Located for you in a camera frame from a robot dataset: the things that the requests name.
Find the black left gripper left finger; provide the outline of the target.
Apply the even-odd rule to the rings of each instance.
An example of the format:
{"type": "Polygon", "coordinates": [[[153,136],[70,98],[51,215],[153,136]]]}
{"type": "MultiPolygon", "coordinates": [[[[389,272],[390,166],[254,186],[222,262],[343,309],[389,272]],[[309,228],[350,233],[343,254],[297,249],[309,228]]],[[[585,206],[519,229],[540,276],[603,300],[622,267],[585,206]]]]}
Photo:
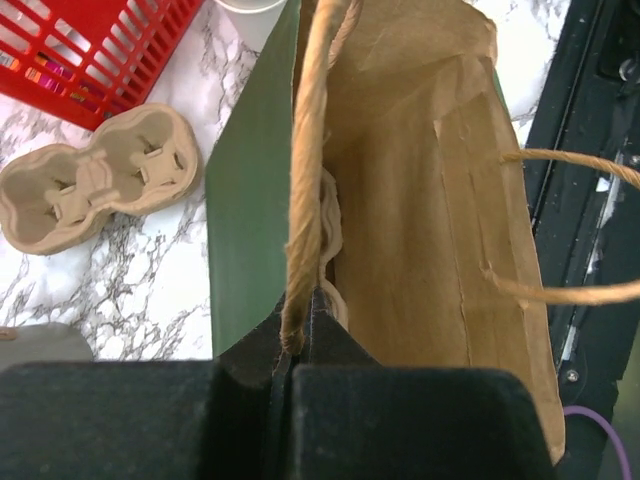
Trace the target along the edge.
{"type": "Polygon", "coordinates": [[[205,361],[30,362],[1,376],[5,479],[285,479],[271,313],[205,361]]]}

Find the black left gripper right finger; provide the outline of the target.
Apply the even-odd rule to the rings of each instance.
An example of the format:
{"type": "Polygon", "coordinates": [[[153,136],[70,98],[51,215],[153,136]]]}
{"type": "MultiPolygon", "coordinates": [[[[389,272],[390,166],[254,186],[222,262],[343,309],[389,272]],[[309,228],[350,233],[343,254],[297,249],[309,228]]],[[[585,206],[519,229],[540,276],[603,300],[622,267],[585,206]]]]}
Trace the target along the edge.
{"type": "Polygon", "coordinates": [[[496,369],[395,368],[370,357],[316,289],[292,375],[292,479],[553,479],[532,398],[496,369]]]}

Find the single brown cup carrier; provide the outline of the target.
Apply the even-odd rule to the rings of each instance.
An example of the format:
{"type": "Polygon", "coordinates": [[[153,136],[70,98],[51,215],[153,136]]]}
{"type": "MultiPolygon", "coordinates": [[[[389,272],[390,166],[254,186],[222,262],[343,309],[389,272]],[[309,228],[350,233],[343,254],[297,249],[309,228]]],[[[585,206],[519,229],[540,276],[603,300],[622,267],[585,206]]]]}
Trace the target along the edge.
{"type": "Polygon", "coordinates": [[[319,259],[319,285],[324,291],[334,318],[348,329],[348,308],[340,292],[327,276],[329,263],[338,255],[343,246],[341,212],[334,177],[322,170],[320,184],[321,248],[319,259]]]}

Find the brown green paper bag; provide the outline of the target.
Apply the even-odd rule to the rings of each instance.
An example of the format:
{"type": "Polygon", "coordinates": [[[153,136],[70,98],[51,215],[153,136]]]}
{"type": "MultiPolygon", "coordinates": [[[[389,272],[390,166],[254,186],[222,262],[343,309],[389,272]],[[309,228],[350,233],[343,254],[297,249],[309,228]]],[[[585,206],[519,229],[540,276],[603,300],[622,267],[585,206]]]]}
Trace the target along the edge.
{"type": "Polygon", "coordinates": [[[494,23],[462,1],[286,2],[207,162],[213,350],[278,299],[278,346],[309,343],[326,169],[343,235],[327,276],[346,331],[385,365],[514,374],[558,461],[565,420],[547,307],[621,303],[639,285],[542,285],[522,163],[554,159],[632,185],[639,175],[520,148],[496,50],[494,23]]]}

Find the brown cardboard cup carrier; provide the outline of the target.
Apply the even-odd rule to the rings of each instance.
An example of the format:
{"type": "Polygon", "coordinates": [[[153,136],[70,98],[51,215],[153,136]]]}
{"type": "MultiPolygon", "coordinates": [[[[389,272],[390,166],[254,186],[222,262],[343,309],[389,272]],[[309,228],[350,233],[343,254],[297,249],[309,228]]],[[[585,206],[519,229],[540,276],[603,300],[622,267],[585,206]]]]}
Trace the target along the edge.
{"type": "Polygon", "coordinates": [[[8,163],[1,229],[23,253],[59,253],[96,235],[113,213],[177,203],[202,173],[189,122],[167,105],[143,104],[102,123],[83,148],[52,144],[8,163]]]}

